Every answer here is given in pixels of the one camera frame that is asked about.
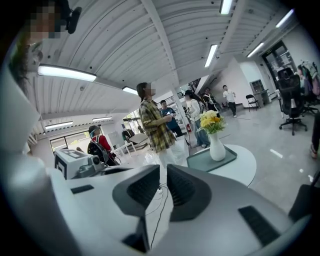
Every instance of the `white shirt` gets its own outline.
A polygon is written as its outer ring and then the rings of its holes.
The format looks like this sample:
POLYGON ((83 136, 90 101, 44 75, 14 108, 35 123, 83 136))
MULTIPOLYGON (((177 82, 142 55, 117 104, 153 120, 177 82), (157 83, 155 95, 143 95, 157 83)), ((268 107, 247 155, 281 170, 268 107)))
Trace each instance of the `white shirt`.
POLYGON ((191 121, 197 121, 201 118, 201 109, 199 102, 195 99, 191 99, 190 101, 186 102, 190 112, 191 112, 191 121))
POLYGON ((235 102, 234 92, 230 89, 223 92, 223 97, 226 98, 228 102, 235 102))

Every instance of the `round white table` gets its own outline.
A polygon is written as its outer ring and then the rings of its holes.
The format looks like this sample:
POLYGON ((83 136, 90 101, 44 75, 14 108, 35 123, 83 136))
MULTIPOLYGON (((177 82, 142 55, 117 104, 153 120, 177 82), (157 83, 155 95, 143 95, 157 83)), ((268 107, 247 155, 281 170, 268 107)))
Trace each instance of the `round white table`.
POLYGON ((237 153, 236 159, 215 170, 209 171, 209 173, 226 177, 249 186, 256 175, 257 162, 255 156, 243 146, 231 144, 226 144, 225 146, 237 153))

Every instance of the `hand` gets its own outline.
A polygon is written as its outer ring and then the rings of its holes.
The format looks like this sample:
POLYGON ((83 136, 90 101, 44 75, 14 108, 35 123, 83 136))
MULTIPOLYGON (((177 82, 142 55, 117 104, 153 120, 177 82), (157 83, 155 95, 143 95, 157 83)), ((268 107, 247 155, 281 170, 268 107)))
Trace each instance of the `hand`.
POLYGON ((168 122, 171 122, 172 116, 171 116, 171 115, 166 115, 166 116, 163 117, 163 119, 164 119, 164 121, 165 121, 166 123, 168 123, 168 122))

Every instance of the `dark pants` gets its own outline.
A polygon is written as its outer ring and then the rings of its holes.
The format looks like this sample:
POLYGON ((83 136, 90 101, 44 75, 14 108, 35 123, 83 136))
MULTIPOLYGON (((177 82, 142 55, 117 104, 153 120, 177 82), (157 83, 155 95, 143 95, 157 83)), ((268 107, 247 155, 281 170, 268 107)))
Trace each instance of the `dark pants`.
POLYGON ((177 136, 177 137, 180 137, 180 136, 183 135, 183 133, 182 133, 182 131, 181 131, 181 129, 180 129, 179 126, 176 126, 176 127, 172 128, 171 131, 173 131, 174 133, 176 133, 176 136, 177 136))
POLYGON ((236 103, 234 102, 228 102, 228 106, 232 111, 232 114, 235 116, 236 115, 236 103))
POLYGON ((320 113, 315 114, 313 132, 312 132, 312 144, 315 151, 319 149, 320 140, 320 113))

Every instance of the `glass tray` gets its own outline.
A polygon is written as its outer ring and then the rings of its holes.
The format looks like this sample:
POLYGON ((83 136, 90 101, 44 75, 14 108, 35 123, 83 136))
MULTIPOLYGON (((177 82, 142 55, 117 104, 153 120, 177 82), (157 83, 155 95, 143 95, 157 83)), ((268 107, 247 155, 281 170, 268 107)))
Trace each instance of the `glass tray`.
POLYGON ((221 161, 215 161, 210 156, 210 147, 204 151, 188 156, 186 159, 189 168, 203 172, 211 172, 221 166, 224 166, 237 158, 237 153, 224 146, 225 158, 221 161))

